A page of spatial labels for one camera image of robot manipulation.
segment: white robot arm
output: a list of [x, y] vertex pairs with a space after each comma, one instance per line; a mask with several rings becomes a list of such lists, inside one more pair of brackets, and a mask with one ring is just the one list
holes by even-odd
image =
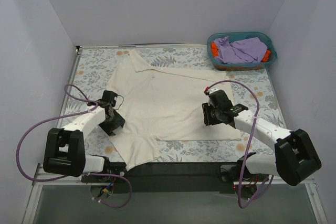
[[[47, 144], [43, 162], [44, 171], [78, 177], [83, 173], [99, 173], [103, 170], [105, 158], [101, 156], [86, 155], [84, 140], [89, 133], [100, 126], [109, 136], [114, 130], [123, 127], [124, 118], [114, 110], [118, 94], [104, 91], [97, 101], [98, 107], [77, 117], [74, 121], [58, 129], [52, 128], [48, 132]], [[68, 152], [60, 147], [68, 146]]]
[[[219, 123], [250, 133], [254, 114], [247, 107], [232, 105], [223, 90], [209, 89], [208, 103], [203, 103], [205, 125]], [[269, 146], [273, 155], [251, 153], [246, 160], [250, 174], [280, 176], [287, 184], [295, 186], [321, 168], [321, 161], [308, 136], [303, 130], [290, 131], [264, 119], [257, 118], [254, 137]]]

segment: leaf pattern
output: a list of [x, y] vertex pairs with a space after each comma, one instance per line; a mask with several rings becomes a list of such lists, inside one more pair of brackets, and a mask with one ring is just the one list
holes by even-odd
[[[129, 54], [131, 48], [84, 49], [77, 65], [73, 84], [93, 100], [101, 98], [114, 69]], [[137, 52], [152, 66], [176, 67], [191, 69], [215, 70], [206, 52], [206, 47], [171, 47], [137, 48]], [[272, 90], [267, 71], [234, 71], [227, 73], [231, 80], [248, 85], [257, 95], [260, 102], [259, 116], [273, 124], [284, 126], [278, 103]], [[231, 84], [236, 103], [248, 106], [252, 111], [256, 104], [249, 92], [243, 87]], [[71, 94], [80, 96], [77, 90]], [[64, 114], [83, 111], [86, 105], [71, 98], [66, 100]], [[71, 122], [73, 118], [61, 121], [62, 125]], [[243, 156], [249, 134], [242, 132], [240, 141], [159, 141], [161, 157], [156, 162], [234, 162]], [[101, 128], [94, 129], [85, 141], [88, 154], [104, 155], [112, 162], [122, 162], [117, 151], [105, 153], [111, 147], [111, 142]], [[265, 144], [253, 138], [251, 151], [272, 154]]]

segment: stain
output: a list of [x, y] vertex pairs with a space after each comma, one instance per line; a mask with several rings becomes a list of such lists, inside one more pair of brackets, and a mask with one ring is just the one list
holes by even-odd
[[111, 154], [111, 153], [113, 153], [115, 150], [116, 150], [116, 149], [115, 149], [113, 146], [107, 146], [107, 147], [105, 148], [105, 153], [106, 153], [106, 154]]
[[264, 96], [264, 93], [259, 91], [259, 92], [255, 93], [255, 95], [256, 95], [257, 97], [263, 97], [263, 96]]
[[236, 149], [239, 152], [244, 152], [245, 148], [246, 148], [245, 144], [237, 144], [237, 146], [236, 146]]

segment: wire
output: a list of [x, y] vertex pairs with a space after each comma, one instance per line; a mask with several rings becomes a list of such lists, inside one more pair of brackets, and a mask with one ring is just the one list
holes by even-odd
[[114, 182], [115, 182], [115, 178], [114, 178], [114, 180], [113, 180], [113, 185], [112, 185], [112, 192], [111, 192], [111, 194], [113, 194], [113, 191], [114, 191], [114, 186], [115, 186]]
[[107, 187], [105, 187], [105, 189], [110, 189], [110, 187], [112, 186], [114, 186], [114, 182], [115, 182], [115, 178], [112, 180], [112, 182], [107, 186]]
[[258, 182], [258, 175], [256, 175], [256, 181], [254, 182], [253, 186], [255, 186]]
[[[112, 174], [112, 171], [110, 169], [107, 169], [107, 172], [109, 174]], [[105, 177], [105, 178], [102, 178], [102, 179], [98, 179], [99, 182], [107, 182], [110, 178], [109, 177]]]
[[103, 190], [104, 190], [104, 188], [102, 187], [102, 188], [100, 189], [100, 192], [99, 192], [97, 198], [101, 197], [101, 196], [104, 194]]
[[253, 182], [253, 178], [251, 178], [250, 183], [248, 185], [246, 185], [246, 186], [250, 186], [252, 184], [252, 182]]
[[[73, 87], [75, 89], [77, 89], [81, 95], [84, 97], [84, 99], [81, 99], [81, 98], [78, 98], [78, 97], [74, 97], [72, 94], [70, 94], [68, 92], [68, 87]], [[17, 144], [17, 147], [16, 147], [16, 153], [15, 153], [15, 159], [16, 159], [16, 165], [17, 165], [17, 168], [19, 169], [20, 173], [28, 180], [30, 181], [33, 181], [33, 182], [49, 182], [49, 181], [54, 181], [54, 180], [57, 180], [57, 179], [60, 179], [60, 178], [65, 178], [67, 177], [66, 175], [64, 176], [59, 176], [59, 177], [55, 177], [55, 178], [48, 178], [48, 179], [38, 179], [38, 178], [32, 178], [30, 177], [29, 175], [27, 175], [23, 169], [22, 169], [22, 166], [21, 166], [21, 163], [20, 163], [20, 148], [21, 148], [21, 145], [22, 145], [22, 142], [23, 140], [26, 138], [26, 136], [33, 130], [35, 129], [37, 126], [40, 126], [41, 124], [44, 124], [44, 123], [47, 123], [47, 122], [50, 122], [50, 121], [53, 121], [53, 120], [59, 120], [59, 119], [62, 119], [62, 118], [69, 118], [71, 116], [76, 116], [76, 115], [84, 115], [86, 113], [89, 113], [93, 110], [95, 110], [97, 107], [98, 107], [98, 103], [96, 101], [92, 101], [92, 100], [89, 100], [88, 97], [83, 93], [83, 91], [81, 91], [79, 89], [79, 87], [73, 85], [73, 84], [67, 84], [64, 86], [64, 91], [65, 91], [65, 94], [68, 95], [69, 97], [77, 100], [77, 101], [81, 101], [81, 102], [92, 102], [94, 103], [94, 107], [90, 110], [87, 110], [87, 111], [83, 111], [83, 112], [78, 112], [78, 113], [74, 113], [74, 114], [69, 114], [69, 115], [60, 115], [60, 116], [56, 116], [54, 118], [49, 118], [49, 119], [45, 119], [35, 125], [33, 125], [32, 127], [30, 127], [26, 132], [25, 134], [23, 134], [23, 136], [21, 137], [20, 141], [18, 142]]]
[[120, 109], [120, 106], [124, 103], [124, 97], [122, 95], [119, 95], [119, 94], [118, 94], [118, 96], [122, 97], [122, 102], [120, 103], [119, 107], [116, 110]]
[[112, 208], [122, 208], [122, 207], [126, 206], [130, 202], [130, 200], [132, 198], [133, 190], [132, 190], [132, 185], [131, 185], [131, 183], [129, 182], [128, 179], [126, 179], [126, 178], [124, 178], [122, 176], [116, 175], [116, 174], [90, 173], [90, 175], [93, 175], [93, 176], [109, 176], [109, 177], [114, 177], [114, 178], [121, 178], [121, 179], [123, 179], [128, 184], [128, 186], [130, 188], [130, 193], [129, 193], [129, 196], [128, 196], [127, 200], [123, 204], [121, 204], [119, 206], [115, 206], [115, 205], [112, 205], [112, 204], [107, 203], [105, 201], [102, 201], [98, 197], [94, 197], [93, 198], [94, 200], [96, 200], [96, 201], [98, 201], [100, 203], [103, 203], [104, 205], [112, 207]]
[[244, 208], [248, 207], [254, 199], [257, 199], [257, 198], [261, 197], [268, 190], [268, 188], [270, 187], [271, 182], [273, 180], [273, 176], [271, 177], [271, 180], [270, 180], [269, 184], [267, 185], [267, 187], [265, 188], [265, 190], [262, 193], [260, 193], [260, 192], [261, 192], [262, 188], [264, 187], [264, 184], [268, 180], [268, 177], [266, 177], [264, 179], [264, 181], [261, 183], [261, 185], [258, 188], [258, 190], [252, 195], [252, 197], [250, 198], [250, 200], [247, 201], [245, 205], [241, 204], [242, 203], [242, 191], [241, 191], [242, 190], [241, 189], [242, 185], [241, 184], [243, 182], [243, 174], [244, 174], [244, 170], [245, 170], [247, 155], [248, 155], [249, 148], [251, 146], [254, 130], [255, 130], [255, 127], [256, 127], [257, 116], [258, 116], [258, 113], [259, 113], [259, 110], [260, 110], [260, 104], [259, 104], [258, 98], [253, 93], [253, 91], [249, 87], [247, 87], [246, 85], [244, 85], [244, 84], [242, 84], [242, 83], [240, 83], [238, 81], [231, 81], [231, 80], [218, 81], [218, 82], [215, 82], [215, 83], [211, 84], [209, 87], [207, 87], [205, 89], [205, 91], [209, 90], [210, 88], [212, 88], [213, 86], [215, 86], [217, 84], [224, 83], [224, 82], [231, 82], [231, 83], [235, 83], [235, 84], [243, 86], [244, 88], [246, 88], [251, 93], [251, 95], [254, 97], [254, 99], [256, 100], [256, 103], [257, 103], [257, 110], [256, 110], [256, 113], [254, 115], [255, 118], [253, 119], [253, 124], [252, 124], [251, 132], [250, 132], [250, 137], [249, 137], [247, 145], [246, 145], [246, 150], [245, 150], [245, 154], [244, 154], [243, 163], [241, 165], [240, 176], [239, 176], [239, 184], [238, 184], [238, 205], [239, 205], [239, 207], [241, 209], [244, 209]]

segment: table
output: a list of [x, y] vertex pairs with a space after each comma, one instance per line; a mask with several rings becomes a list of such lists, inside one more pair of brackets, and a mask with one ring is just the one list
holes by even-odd
[[[84, 49], [74, 68], [72, 83], [83, 90], [90, 99], [101, 98], [114, 69], [129, 55], [130, 49], [131, 47]], [[215, 70], [207, 56], [205, 46], [167, 45], [136, 47], [136, 50], [153, 66]], [[276, 95], [266, 69], [228, 72], [228, 76], [231, 80], [244, 83], [255, 92], [260, 102], [259, 117], [284, 127]], [[251, 94], [239, 85], [231, 84], [231, 86], [235, 103], [241, 103], [255, 111], [256, 104]], [[74, 89], [72, 94], [79, 95]], [[80, 112], [85, 107], [84, 103], [69, 98], [65, 100], [63, 114]], [[64, 126], [71, 120], [73, 118], [63, 119], [60, 125]], [[248, 136], [247, 133], [242, 132], [240, 141], [159, 141], [161, 157], [157, 162], [235, 162], [243, 156]], [[108, 140], [108, 136], [99, 127], [87, 137], [85, 149], [87, 154], [107, 156], [112, 162], [123, 161]], [[257, 139], [253, 139], [250, 151], [272, 154], [272, 150]]]
[[[134, 47], [84, 49], [75, 61], [70, 83], [77, 85], [90, 99], [101, 98], [113, 70], [129, 54], [131, 48]], [[205, 46], [143, 46], [136, 47], [136, 50], [154, 66], [214, 70]], [[254, 90], [260, 102], [259, 117], [278, 126], [285, 126], [266, 69], [235, 71], [228, 75], [231, 80], [242, 82]], [[248, 91], [241, 86], [231, 85], [235, 103], [244, 104], [254, 111], [256, 105]], [[76, 90], [71, 93], [79, 95]], [[85, 107], [82, 102], [66, 98], [61, 114], [83, 111]], [[71, 120], [59, 121], [58, 127]], [[159, 141], [161, 158], [157, 162], [235, 162], [243, 156], [247, 140], [248, 134], [241, 133], [240, 141]], [[87, 154], [107, 156], [112, 162], [123, 161], [99, 127], [87, 137], [85, 149]], [[272, 154], [270, 148], [256, 139], [253, 139], [250, 150]], [[42, 166], [37, 169], [37, 178], [55, 176], [45, 173]], [[225, 220], [258, 223], [261, 219], [272, 223], [326, 223], [312, 177], [297, 187], [290, 187], [276, 177], [269, 192], [243, 210], [244, 214], [238, 208], [236, 200], [215, 196], [213, 192], [135, 193], [127, 207], [121, 211], [113, 211], [91, 201], [90, 186], [96, 184], [81, 183], [80, 179], [66, 177], [53, 182], [34, 183], [24, 222], [31, 223], [35, 217], [34, 223], [45, 223], [46, 220], [50, 223], [87, 223], [91, 221], [90, 218], [94, 218], [95, 222], [117, 219], [120, 223], [135, 223], [139, 219], [147, 220], [148, 223], [222, 223]], [[124, 200], [124, 195], [115, 197], [114, 200]], [[81, 214], [73, 215], [78, 210]]]

